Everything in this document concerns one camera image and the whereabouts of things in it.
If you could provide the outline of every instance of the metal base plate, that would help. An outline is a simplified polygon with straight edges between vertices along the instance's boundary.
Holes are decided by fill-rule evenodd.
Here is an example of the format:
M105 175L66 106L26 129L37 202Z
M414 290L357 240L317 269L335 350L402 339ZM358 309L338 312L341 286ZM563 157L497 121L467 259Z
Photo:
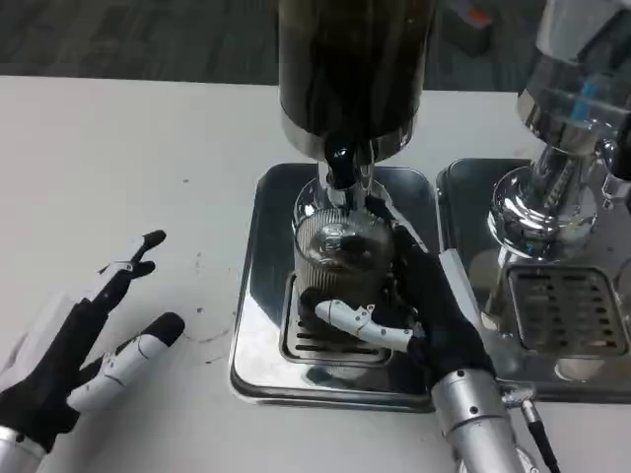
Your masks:
M335 338L340 334L331 336L322 327L298 326L292 212L314 177L316 165L287 164L272 168L258 184L231 353L232 386L258 403L429 411L423 374L406 355ZM375 178L428 248L438 251L434 192L425 177L412 169L377 167Z
M438 179L443 245L457 249L489 325L503 334L491 353L498 376L533 383L547 400L631 402L631 215L600 209L586 249L560 264L507 262L487 226L493 186L528 164L461 160ZM598 172L592 188L601 206ZM593 288L598 300L587 301Z

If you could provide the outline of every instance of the coffee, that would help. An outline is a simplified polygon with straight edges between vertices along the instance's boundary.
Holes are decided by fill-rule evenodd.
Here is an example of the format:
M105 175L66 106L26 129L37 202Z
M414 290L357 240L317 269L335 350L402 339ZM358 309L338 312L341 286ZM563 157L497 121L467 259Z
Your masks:
M280 91L299 127L376 138L416 112L432 0L279 0Z

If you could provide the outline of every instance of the white table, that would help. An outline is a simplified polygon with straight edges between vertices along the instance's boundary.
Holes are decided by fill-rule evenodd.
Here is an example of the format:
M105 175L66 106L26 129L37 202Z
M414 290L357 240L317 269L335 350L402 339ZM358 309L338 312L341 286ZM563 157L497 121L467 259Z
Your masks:
M514 108L513 94L428 92L411 145L387 163L434 181L458 158L525 157L534 140ZM0 79L0 358L47 295L153 229L169 235L152 254L158 270L134 283L95 355L162 311L187 324L110 410L59 439L43 471L453 471L431 414L260 407L229 388L256 181L306 161L279 121L276 88ZM631 407L540 410L563 471L626 471Z

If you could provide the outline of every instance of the cable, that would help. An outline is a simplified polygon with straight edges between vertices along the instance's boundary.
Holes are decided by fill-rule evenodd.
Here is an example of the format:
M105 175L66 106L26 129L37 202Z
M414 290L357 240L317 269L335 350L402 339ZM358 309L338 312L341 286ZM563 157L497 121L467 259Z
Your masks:
M522 413L526 418L526 424L532 435L532 439L534 439L541 458L543 458L543 463L548 467L550 473L561 473L559 463L554 455L554 450L545 432L545 427L543 427L543 421L541 421L541 416L539 416L534 403L530 400L524 401L522 404Z

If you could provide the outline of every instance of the robotic hand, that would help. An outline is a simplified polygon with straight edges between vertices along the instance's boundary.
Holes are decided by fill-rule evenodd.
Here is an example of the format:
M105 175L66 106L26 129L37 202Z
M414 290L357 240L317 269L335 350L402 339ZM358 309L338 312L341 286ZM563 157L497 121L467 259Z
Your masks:
M156 268L141 259L165 237L157 231L135 239L85 294L51 301L18 342L0 372L0 473L35 472L59 434L72 431L82 413L105 406L183 332L183 320L165 313L82 368L131 282Z
M493 363L478 330L469 321L470 315L467 318L460 309L442 258L429 253L411 226L385 201L368 197L366 207L392 229L397 291L415 312L416 323L407 329L378 325L372 318L378 309L374 305L353 308L343 301L326 301L316 289L305 291L302 303L334 327L375 345L405 352L419 363L445 438L468 473L524 473L507 404L528 409L528 426L531 431L532 427L540 430L541 441L537 443L545 462L551 471L558 472L528 395L524 399L508 396L510 401L502 396ZM465 276L463 279L460 283L468 285ZM477 306L475 310L474 316L479 317Z

